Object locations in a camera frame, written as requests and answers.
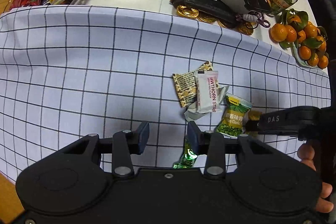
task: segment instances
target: wooden floor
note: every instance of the wooden floor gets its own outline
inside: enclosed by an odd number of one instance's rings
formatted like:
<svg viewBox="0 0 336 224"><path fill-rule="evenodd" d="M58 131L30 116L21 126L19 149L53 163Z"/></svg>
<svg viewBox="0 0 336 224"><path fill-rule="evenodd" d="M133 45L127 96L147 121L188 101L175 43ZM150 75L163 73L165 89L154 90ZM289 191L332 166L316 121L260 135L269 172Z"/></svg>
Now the wooden floor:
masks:
<svg viewBox="0 0 336 224"><path fill-rule="evenodd" d="M0 174L0 219L11 222L23 211L15 186Z"/></svg>

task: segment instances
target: human hand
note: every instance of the human hand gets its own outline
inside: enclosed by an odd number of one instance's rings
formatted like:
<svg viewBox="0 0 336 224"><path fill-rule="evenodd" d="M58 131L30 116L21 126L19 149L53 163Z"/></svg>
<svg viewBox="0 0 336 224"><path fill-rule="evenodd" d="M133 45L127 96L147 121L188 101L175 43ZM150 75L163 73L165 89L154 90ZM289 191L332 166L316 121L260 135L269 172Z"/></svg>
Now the human hand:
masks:
<svg viewBox="0 0 336 224"><path fill-rule="evenodd" d="M303 144L297 151L298 157L301 159L301 162L305 165L309 166L313 170L316 171L313 158L315 155L314 149L311 145ZM322 182L322 192L320 194L319 200L317 201L315 209L321 213L329 213L334 208L334 204L329 201L324 200L324 198L328 197L333 190L333 187L329 183Z"/></svg>

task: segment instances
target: gold coin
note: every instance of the gold coin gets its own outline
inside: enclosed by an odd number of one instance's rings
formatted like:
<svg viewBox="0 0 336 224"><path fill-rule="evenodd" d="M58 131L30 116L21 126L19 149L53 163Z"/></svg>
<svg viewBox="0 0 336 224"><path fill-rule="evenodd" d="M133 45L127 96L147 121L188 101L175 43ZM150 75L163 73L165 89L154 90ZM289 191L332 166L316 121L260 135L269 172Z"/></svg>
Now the gold coin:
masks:
<svg viewBox="0 0 336 224"><path fill-rule="evenodd" d="M210 23L210 24L213 24L216 21L216 19L213 16L211 16L209 14L206 14L204 12L199 12L199 15L198 15L197 18L201 22L206 22L206 23Z"/></svg>
<svg viewBox="0 0 336 224"><path fill-rule="evenodd" d="M179 5L176 9L177 14L181 17L188 17L188 18L196 18L198 17L198 10L197 9L193 9L190 7L185 7L183 5Z"/></svg>
<svg viewBox="0 0 336 224"><path fill-rule="evenodd" d="M229 28L228 25L221 20L217 20L217 22L218 22L218 25L221 27L228 28L228 29L234 29L234 28Z"/></svg>
<svg viewBox="0 0 336 224"><path fill-rule="evenodd" d="M239 26L238 26L238 31L245 34L245 35L248 35L250 36L251 34L253 34L253 26L250 22L244 22L244 23L241 23Z"/></svg>

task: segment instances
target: table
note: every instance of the table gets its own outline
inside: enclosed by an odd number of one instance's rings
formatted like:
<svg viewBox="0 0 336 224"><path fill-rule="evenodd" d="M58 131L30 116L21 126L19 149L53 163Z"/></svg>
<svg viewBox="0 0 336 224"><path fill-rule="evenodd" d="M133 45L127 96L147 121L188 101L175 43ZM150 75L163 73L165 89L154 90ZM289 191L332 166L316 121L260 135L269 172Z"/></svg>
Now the table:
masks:
<svg viewBox="0 0 336 224"><path fill-rule="evenodd" d="M81 0L80 4L85 5L102 5L107 7L120 7L136 10L144 10L149 12L158 12L162 14L176 16L176 9L169 3L169 0ZM292 8L298 11L306 11L308 13L309 21L316 25L314 14L310 8L308 0L298 0ZM274 17L266 16L266 19L273 26L276 23ZM254 30L251 37L267 42L283 52L292 55L290 49L282 49L278 43L274 43L269 37L269 28L258 27Z"/></svg>

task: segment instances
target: garlic green peas packet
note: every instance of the garlic green peas packet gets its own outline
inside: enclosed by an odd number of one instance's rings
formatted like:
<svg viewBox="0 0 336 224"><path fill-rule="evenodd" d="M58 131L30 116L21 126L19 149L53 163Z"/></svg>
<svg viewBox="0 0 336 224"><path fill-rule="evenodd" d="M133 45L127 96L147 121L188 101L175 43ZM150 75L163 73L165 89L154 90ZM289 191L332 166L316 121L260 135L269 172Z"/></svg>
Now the garlic green peas packet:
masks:
<svg viewBox="0 0 336 224"><path fill-rule="evenodd" d="M251 109L253 104L229 93L226 94L225 99L226 110L216 130L228 136L238 137L242 133L245 113Z"/></svg>

